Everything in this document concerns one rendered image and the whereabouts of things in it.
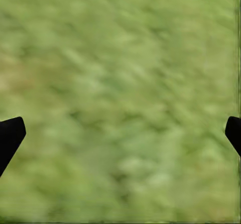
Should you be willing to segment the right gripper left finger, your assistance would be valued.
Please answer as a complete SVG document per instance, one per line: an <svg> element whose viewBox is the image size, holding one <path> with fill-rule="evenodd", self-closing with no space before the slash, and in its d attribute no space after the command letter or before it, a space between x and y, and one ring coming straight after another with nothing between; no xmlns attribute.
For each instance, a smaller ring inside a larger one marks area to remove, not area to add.
<svg viewBox="0 0 241 224"><path fill-rule="evenodd" d="M0 122L0 177L26 135L22 117Z"/></svg>

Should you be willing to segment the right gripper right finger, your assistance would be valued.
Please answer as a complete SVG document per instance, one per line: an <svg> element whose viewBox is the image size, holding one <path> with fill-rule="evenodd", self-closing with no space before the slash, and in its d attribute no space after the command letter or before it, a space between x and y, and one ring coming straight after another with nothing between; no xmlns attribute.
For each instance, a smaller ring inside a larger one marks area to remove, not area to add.
<svg viewBox="0 0 241 224"><path fill-rule="evenodd" d="M229 117L225 134L241 157L241 119Z"/></svg>

